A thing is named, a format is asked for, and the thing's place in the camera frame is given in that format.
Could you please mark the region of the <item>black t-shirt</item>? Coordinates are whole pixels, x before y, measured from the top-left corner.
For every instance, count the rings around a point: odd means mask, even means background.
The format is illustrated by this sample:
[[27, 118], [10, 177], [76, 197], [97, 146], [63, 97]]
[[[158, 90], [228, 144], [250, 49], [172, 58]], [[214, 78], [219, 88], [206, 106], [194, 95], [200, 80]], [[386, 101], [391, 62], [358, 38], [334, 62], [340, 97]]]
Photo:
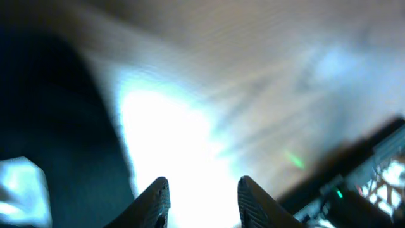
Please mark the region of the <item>black t-shirt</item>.
[[133, 202], [122, 146], [83, 59], [62, 38], [1, 29], [1, 158], [45, 173], [55, 227], [103, 227]]

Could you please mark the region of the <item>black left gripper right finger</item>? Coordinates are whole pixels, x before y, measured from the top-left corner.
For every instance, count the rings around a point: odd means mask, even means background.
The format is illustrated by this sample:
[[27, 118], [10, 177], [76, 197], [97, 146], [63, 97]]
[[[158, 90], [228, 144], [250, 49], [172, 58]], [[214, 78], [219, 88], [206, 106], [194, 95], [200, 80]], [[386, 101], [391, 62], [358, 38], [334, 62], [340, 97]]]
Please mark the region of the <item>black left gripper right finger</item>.
[[242, 176], [237, 186], [242, 228], [303, 228], [251, 177]]

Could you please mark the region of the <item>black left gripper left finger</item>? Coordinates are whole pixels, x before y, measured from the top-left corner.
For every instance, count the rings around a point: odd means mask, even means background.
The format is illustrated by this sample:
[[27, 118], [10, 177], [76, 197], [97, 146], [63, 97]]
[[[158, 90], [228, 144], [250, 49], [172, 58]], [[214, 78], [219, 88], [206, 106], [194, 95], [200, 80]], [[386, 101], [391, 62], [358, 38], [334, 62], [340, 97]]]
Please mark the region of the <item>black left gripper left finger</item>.
[[158, 177], [104, 228], [167, 228], [170, 207], [168, 180]]

